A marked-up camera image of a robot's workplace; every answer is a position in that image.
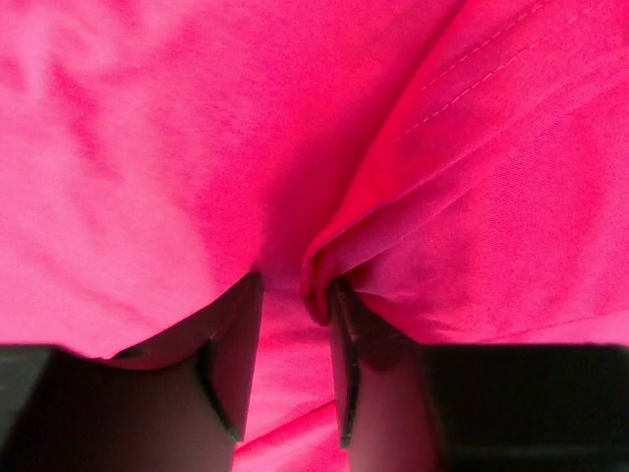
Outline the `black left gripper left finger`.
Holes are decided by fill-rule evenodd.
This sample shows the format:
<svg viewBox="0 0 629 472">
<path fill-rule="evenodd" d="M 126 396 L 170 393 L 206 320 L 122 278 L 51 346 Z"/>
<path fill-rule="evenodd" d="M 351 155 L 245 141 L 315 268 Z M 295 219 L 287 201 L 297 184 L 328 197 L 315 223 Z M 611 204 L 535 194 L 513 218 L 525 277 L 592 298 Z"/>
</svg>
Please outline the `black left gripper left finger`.
<svg viewBox="0 0 629 472">
<path fill-rule="evenodd" d="M 109 359 L 1 347 L 5 471 L 227 471 L 244 438 L 263 285 L 244 275 L 207 307 Z"/>
</svg>

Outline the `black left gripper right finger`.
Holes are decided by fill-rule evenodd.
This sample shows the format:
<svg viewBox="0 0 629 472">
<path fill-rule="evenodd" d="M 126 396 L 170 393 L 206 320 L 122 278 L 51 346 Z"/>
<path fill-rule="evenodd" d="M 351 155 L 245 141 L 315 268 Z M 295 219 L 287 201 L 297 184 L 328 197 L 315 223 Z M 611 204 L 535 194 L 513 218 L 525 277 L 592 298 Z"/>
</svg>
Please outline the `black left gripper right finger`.
<svg viewBox="0 0 629 472">
<path fill-rule="evenodd" d="M 341 446 L 353 471 L 624 471 L 628 350 L 421 344 L 349 283 L 328 291 Z"/>
</svg>

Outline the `pink t-shirt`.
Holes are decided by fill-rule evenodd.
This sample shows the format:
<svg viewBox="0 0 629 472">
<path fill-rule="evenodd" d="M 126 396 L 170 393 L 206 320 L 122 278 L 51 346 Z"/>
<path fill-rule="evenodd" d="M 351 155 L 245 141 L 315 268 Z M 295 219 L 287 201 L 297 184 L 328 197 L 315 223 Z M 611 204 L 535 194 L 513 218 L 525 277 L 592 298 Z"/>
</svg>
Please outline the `pink t-shirt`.
<svg viewBox="0 0 629 472">
<path fill-rule="evenodd" d="M 624 1 L 5 1 L 1 338 L 109 358 L 245 272 L 239 471 L 343 471 L 322 292 L 628 340 Z"/>
</svg>

